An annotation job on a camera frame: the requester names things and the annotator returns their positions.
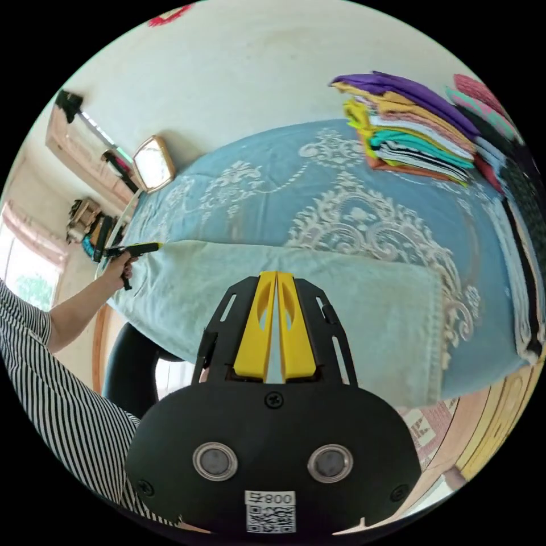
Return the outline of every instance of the red decoration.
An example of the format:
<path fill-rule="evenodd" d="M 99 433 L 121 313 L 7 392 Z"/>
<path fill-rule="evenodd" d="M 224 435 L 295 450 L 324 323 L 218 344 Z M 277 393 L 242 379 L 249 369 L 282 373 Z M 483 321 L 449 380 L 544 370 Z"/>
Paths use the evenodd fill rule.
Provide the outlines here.
<path fill-rule="evenodd" d="M 154 17 L 148 21 L 148 26 L 159 27 L 164 24 L 171 23 L 172 21 L 181 17 L 182 14 L 188 11 L 192 6 L 193 4 L 188 4 L 187 6 L 179 7 L 176 10 L 167 11 L 166 13 L 158 15 L 157 17 Z"/>

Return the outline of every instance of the teal shirt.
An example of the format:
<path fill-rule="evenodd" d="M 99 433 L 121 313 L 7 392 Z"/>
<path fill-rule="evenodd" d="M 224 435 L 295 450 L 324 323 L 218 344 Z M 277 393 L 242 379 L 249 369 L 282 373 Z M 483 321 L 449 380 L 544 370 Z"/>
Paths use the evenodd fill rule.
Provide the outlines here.
<path fill-rule="evenodd" d="M 397 144 L 402 144 L 408 148 L 414 148 L 421 152 L 426 152 L 427 154 L 433 155 L 434 157 L 450 163 L 451 165 L 455 165 L 456 167 L 461 167 L 463 169 L 474 168 L 474 165 L 471 162 L 458 158 L 455 154 L 444 152 L 444 150 L 429 144 L 426 140 L 423 140 L 418 136 L 403 133 L 401 131 L 392 131 L 389 129 L 377 131 L 370 138 L 370 144 L 372 146 L 379 146 L 382 142 L 387 140 L 392 140 Z"/>

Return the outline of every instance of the screw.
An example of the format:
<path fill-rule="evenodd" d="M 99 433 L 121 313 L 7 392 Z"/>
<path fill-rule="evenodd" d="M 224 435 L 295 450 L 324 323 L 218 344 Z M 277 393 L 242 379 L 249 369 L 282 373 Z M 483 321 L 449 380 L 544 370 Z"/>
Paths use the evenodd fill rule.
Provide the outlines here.
<path fill-rule="evenodd" d="M 147 481 L 141 479 L 137 485 L 140 492 L 146 497 L 154 496 L 154 488 Z"/>
<path fill-rule="evenodd" d="M 410 492 L 410 487 L 406 484 L 399 485 L 397 488 L 395 488 L 391 493 L 391 501 L 392 502 L 400 502 L 402 499 L 406 498 L 408 493 Z"/>
<path fill-rule="evenodd" d="M 283 395 L 279 392 L 270 392 L 266 396 L 266 406 L 271 410 L 280 408 L 284 403 Z"/>

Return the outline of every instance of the light green towel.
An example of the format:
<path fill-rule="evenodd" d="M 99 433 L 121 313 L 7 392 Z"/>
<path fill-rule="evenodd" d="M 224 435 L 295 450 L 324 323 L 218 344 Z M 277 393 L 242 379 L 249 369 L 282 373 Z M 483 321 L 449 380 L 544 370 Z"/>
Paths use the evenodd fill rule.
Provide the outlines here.
<path fill-rule="evenodd" d="M 133 290 L 118 291 L 114 306 L 184 360 L 195 363 L 203 330 L 232 284 L 287 271 L 325 291 L 362 388 L 396 407 L 440 399 L 444 310 L 435 270 L 334 252 L 182 241 L 141 257 L 133 271 Z M 279 383 L 277 316 L 273 324 L 268 382 Z"/>

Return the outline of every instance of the qr code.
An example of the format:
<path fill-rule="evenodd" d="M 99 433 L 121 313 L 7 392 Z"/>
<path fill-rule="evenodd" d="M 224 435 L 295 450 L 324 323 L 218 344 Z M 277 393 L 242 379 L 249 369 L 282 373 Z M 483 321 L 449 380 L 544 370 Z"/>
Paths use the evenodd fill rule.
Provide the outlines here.
<path fill-rule="evenodd" d="M 249 533 L 295 533 L 295 506 L 247 506 L 246 530 Z"/>

